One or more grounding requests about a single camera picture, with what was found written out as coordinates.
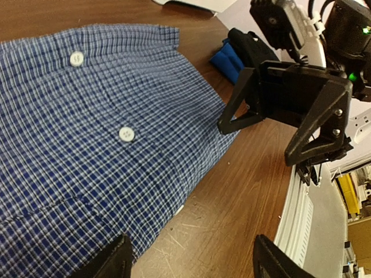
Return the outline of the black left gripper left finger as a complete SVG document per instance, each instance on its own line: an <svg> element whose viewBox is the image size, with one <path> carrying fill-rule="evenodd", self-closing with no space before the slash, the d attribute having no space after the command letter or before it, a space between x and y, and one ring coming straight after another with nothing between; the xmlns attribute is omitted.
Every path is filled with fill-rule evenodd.
<svg viewBox="0 0 371 278"><path fill-rule="evenodd" d="M74 272L70 277L131 277L133 249L128 235L119 235L88 264Z"/></svg>

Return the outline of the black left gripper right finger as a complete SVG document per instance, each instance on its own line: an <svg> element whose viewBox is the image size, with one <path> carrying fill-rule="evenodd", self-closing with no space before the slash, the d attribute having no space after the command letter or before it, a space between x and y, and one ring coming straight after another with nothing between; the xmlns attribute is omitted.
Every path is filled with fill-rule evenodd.
<svg viewBox="0 0 371 278"><path fill-rule="evenodd" d="M313 277L265 235L257 235L254 240L253 272L254 277Z"/></svg>

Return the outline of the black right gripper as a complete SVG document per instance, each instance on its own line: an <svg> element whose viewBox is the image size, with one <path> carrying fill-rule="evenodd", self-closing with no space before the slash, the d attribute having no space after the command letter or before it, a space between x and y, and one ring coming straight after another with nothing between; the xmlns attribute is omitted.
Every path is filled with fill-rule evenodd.
<svg viewBox="0 0 371 278"><path fill-rule="evenodd" d="M226 135L266 118L302 122L285 150L286 164L334 161L353 149L345 134L351 96L343 71L267 60L239 73L217 127ZM236 118L243 102L247 111Z"/></svg>

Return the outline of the blue checked button shirt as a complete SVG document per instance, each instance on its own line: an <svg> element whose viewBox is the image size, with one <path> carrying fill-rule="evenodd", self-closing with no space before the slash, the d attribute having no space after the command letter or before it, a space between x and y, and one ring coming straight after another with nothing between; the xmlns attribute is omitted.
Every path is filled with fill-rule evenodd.
<svg viewBox="0 0 371 278"><path fill-rule="evenodd" d="M224 102L179 30L89 25L1 43L1 276L139 258L221 159Z"/></svg>

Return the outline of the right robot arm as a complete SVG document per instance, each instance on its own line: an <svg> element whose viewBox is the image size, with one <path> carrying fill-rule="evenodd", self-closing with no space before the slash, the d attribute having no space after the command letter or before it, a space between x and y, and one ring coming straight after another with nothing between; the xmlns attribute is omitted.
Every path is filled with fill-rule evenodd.
<svg viewBox="0 0 371 278"><path fill-rule="evenodd" d="M243 69L218 121L229 134L270 118L294 126L288 166L346 156L352 98L370 100L370 2L334 1L328 19L295 1L251 1L250 14L291 62L256 57Z"/></svg>

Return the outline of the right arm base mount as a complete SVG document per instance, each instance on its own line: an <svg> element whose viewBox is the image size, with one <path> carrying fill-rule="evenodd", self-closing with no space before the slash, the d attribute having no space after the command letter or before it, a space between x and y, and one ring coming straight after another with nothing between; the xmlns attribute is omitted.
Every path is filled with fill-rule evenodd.
<svg viewBox="0 0 371 278"><path fill-rule="evenodd" d="M301 182L306 186L320 186L322 181L323 164L311 165L309 162L301 162L296 165L296 173L299 175Z"/></svg>

